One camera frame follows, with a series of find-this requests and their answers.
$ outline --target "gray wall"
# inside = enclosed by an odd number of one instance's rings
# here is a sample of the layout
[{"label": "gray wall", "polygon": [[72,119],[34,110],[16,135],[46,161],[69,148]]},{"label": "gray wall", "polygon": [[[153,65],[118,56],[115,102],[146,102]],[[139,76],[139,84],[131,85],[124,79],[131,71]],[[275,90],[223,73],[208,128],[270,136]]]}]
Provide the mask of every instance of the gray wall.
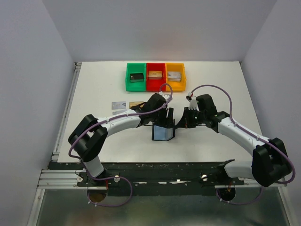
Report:
[{"label": "gray wall", "polygon": [[0,225],[26,225],[73,74],[41,0],[1,1]]},{"label": "gray wall", "polygon": [[75,61],[242,60],[276,0],[43,0]]},{"label": "gray wall", "polygon": [[264,135],[284,140],[297,176],[288,189],[301,223],[301,1],[278,0],[242,63]]}]

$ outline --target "plastic bin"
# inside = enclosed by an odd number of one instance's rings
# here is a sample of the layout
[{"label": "plastic bin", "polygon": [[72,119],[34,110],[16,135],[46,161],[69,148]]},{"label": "plastic bin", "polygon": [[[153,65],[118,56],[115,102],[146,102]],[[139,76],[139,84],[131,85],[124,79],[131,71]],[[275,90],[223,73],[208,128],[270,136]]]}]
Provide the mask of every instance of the plastic bin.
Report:
[{"label": "plastic bin", "polygon": [[[144,80],[139,82],[131,82],[130,74],[143,73]],[[146,91],[146,63],[128,63],[126,73],[126,91],[129,92],[145,92]]]},{"label": "plastic bin", "polygon": [[[161,71],[162,72],[162,79],[149,79],[149,71]],[[166,83],[166,69],[165,69],[165,63],[147,63],[146,64],[146,91],[151,92],[158,92],[160,86],[163,83]]]},{"label": "plastic bin", "polygon": [[[186,74],[185,67],[182,63],[166,63],[166,82],[171,85],[173,91],[175,92],[183,92],[186,90]],[[167,72],[181,72],[181,81],[169,81]]]}]

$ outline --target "white table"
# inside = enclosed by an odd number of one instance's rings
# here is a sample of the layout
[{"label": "white table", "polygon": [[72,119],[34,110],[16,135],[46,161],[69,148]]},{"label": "white table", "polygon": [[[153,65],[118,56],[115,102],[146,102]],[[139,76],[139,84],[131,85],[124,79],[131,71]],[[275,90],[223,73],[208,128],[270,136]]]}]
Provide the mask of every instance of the white table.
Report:
[{"label": "white table", "polygon": [[[83,62],[59,144],[58,162],[77,162],[68,156],[68,137],[87,114],[95,117],[112,115],[113,101],[147,101],[153,93],[125,90],[127,61]],[[213,84],[224,88],[233,100],[234,118],[261,134],[252,101],[239,62],[184,62],[187,76],[186,91],[174,93],[169,107],[174,108],[176,123],[189,102],[185,96],[196,86]],[[229,112],[229,101],[215,88],[201,88],[195,95],[210,94],[218,111]],[[152,127],[128,129],[106,139],[99,154],[106,162],[186,162],[251,160],[249,153],[227,137],[206,127],[177,129],[176,137],[168,142],[152,141]]]}]

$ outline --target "purple cable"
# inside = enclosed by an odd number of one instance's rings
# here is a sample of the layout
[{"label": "purple cable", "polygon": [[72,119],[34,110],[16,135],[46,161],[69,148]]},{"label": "purple cable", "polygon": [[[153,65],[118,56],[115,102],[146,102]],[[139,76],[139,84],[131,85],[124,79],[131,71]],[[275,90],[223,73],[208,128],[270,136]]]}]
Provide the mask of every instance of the purple cable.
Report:
[{"label": "purple cable", "polygon": [[231,205],[236,205],[236,206],[243,206],[243,205],[248,205],[248,204],[251,204],[253,202],[256,202],[261,198],[262,194],[263,194],[263,187],[260,187],[259,195],[255,199],[253,199],[252,201],[249,201],[249,202],[231,202],[231,201],[225,201],[224,199],[222,199],[220,197],[219,190],[218,189],[216,190],[216,196],[219,198],[219,200],[221,202],[231,204]]},{"label": "purple cable", "polygon": [[[150,111],[150,112],[144,112],[144,113],[132,113],[132,114],[128,114],[128,115],[126,115],[126,114],[116,115],[116,116],[110,118],[109,121],[112,121],[112,120],[118,119],[118,118],[122,118],[122,117],[128,117],[128,116],[138,116],[138,115],[152,114],[152,113],[154,113],[154,112],[157,112],[157,111],[161,110],[161,109],[164,108],[168,103],[170,103],[171,100],[173,99],[173,88],[172,88],[168,83],[163,83],[163,84],[160,86],[160,88],[159,88],[159,92],[162,90],[162,88],[163,88],[164,86],[168,86],[168,87],[170,88],[170,96],[169,96],[169,99],[166,101],[166,103],[164,103],[161,107],[157,108],[156,110]],[[105,123],[105,122],[107,122],[107,121],[104,120],[104,121],[98,122],[98,123],[94,124],[93,126],[90,126],[88,129],[86,129],[86,130],[85,130],[85,131],[84,131],[84,132],[83,132],[83,133],[82,133],[82,134],[74,141],[74,143],[71,145],[71,147],[70,147],[70,149],[69,149],[69,152],[68,152],[68,155],[69,155],[70,157],[72,157],[72,158],[76,158],[76,159],[81,160],[80,157],[71,154],[71,152],[72,152],[72,150],[74,149],[75,145],[76,145],[76,144],[78,143],[78,141],[79,141],[80,139],[82,139],[83,136],[86,135],[91,129],[93,129],[93,128],[95,128],[95,127],[97,127],[97,126],[99,126],[99,125],[101,125],[101,124],[103,124],[103,123]],[[90,201],[91,203],[93,203],[94,205],[97,205],[97,206],[104,206],[104,207],[118,207],[118,206],[122,206],[122,205],[126,204],[126,203],[131,199],[132,194],[133,194],[133,187],[132,187],[132,185],[131,185],[131,182],[130,182],[128,179],[126,179],[126,178],[124,178],[124,177],[95,178],[95,177],[93,177],[93,176],[90,174],[90,172],[89,172],[87,169],[86,169],[86,173],[87,173],[93,180],[101,181],[101,180],[108,180],[108,179],[113,179],[113,178],[120,178],[120,179],[123,179],[123,180],[127,181],[128,184],[130,185],[130,190],[131,190],[131,191],[130,191],[130,195],[129,195],[128,199],[127,199],[125,202],[123,202],[123,203],[121,203],[121,204],[118,204],[118,205],[106,205],[106,204],[99,204],[99,203],[92,202],[92,201],[90,200],[90,194],[88,193],[88,194],[87,194],[88,199],[89,199],[89,201]]]},{"label": "purple cable", "polygon": [[[194,92],[195,90],[197,90],[198,88],[201,88],[201,87],[214,87],[214,88],[217,88],[217,89],[223,91],[223,92],[227,95],[227,97],[229,98],[229,101],[230,101],[230,119],[231,119],[232,123],[235,124],[238,128],[240,128],[240,129],[241,129],[242,131],[244,131],[245,133],[249,134],[250,136],[252,136],[252,137],[254,137],[254,138],[257,138],[257,136],[256,136],[255,134],[249,132],[249,131],[246,130],[245,128],[243,128],[243,127],[241,127],[240,125],[236,124],[236,122],[234,121],[234,119],[233,119],[233,117],[232,117],[232,99],[231,99],[230,95],[229,95],[224,89],[222,89],[222,88],[220,88],[220,87],[218,87],[218,86],[215,86],[215,85],[201,85],[201,86],[198,86],[198,87],[194,88],[194,89],[191,91],[191,93],[193,94],[193,92]],[[295,179],[295,177],[296,177],[296,170],[295,170],[295,167],[294,167],[292,161],[291,161],[291,160],[290,160],[290,159],[289,159],[282,151],[280,151],[277,147],[275,147],[273,144],[271,144],[271,143],[269,143],[268,141],[265,141],[265,140],[263,140],[263,139],[261,139],[261,138],[258,138],[258,140],[260,140],[261,142],[263,142],[263,143],[269,145],[270,147],[274,148],[274,149],[275,149],[282,157],[285,158],[285,160],[286,160],[286,161],[290,164],[290,166],[292,167],[292,177],[291,177],[288,181],[277,181],[276,183],[278,183],[278,184],[288,184],[288,183],[291,183],[291,182]],[[235,203],[235,202],[227,202],[227,201],[225,201],[225,200],[222,200],[222,201],[223,201],[223,202],[226,202],[226,203],[229,203],[229,204],[233,204],[233,205],[247,205],[247,204],[251,204],[251,203],[253,203],[253,202],[259,200],[260,197],[261,197],[261,195],[262,195],[262,193],[263,193],[263,188],[261,188],[259,195],[258,195],[254,200],[252,200],[252,201],[250,201],[250,202],[245,202],[245,203]],[[219,196],[219,194],[218,194],[218,189],[216,190],[216,195],[217,195],[217,197],[220,198],[220,196]]]}]

